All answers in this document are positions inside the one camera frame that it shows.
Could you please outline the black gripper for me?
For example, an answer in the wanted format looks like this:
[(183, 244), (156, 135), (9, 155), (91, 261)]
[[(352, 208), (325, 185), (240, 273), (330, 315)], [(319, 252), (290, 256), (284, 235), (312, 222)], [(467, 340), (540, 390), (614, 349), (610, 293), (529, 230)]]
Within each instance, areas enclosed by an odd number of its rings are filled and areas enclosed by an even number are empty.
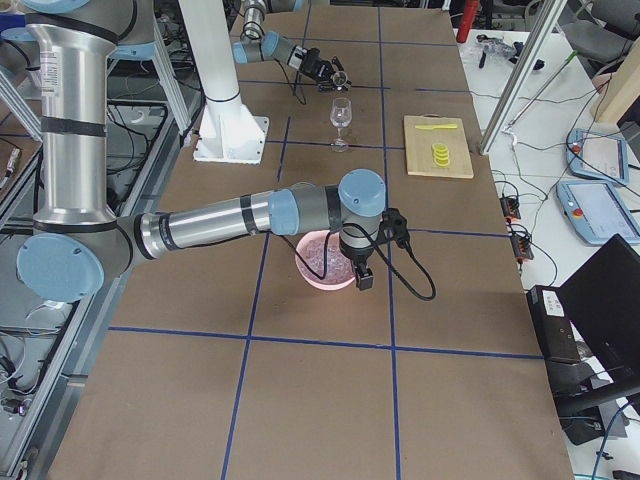
[(332, 82), (333, 75), (342, 74), (344, 67), (338, 57), (332, 57), (330, 62), (320, 57), (320, 50), (311, 48), (303, 54), (298, 71), (317, 84), (320, 92), (344, 91), (345, 84)]
[(374, 283), (374, 275), (366, 263), (374, 252), (371, 242), (366, 237), (353, 237), (347, 234), (340, 234), (339, 242), (342, 255), (352, 263), (356, 263), (356, 287), (359, 290), (371, 289)]

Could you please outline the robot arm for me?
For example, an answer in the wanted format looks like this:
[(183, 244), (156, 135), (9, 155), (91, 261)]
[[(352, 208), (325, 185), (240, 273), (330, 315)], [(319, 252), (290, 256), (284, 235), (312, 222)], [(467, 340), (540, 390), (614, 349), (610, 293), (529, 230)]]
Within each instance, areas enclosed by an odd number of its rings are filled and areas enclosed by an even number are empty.
[(338, 233), (358, 287), (380, 238), (386, 186), (368, 169), (331, 186), (300, 183), (195, 210), (118, 217), (107, 203), (107, 60), (153, 37), (149, 1), (29, 1), (40, 53), (45, 199), (19, 248), (19, 279), (38, 296), (73, 303), (166, 253), (263, 232)]
[(234, 60), (237, 64), (275, 61), (312, 80), (321, 92), (347, 91), (351, 80), (336, 56), (324, 59), (318, 48), (305, 48), (263, 27), (267, 15), (298, 12), (307, 4), (302, 0), (243, 1), (240, 40), (232, 45)]

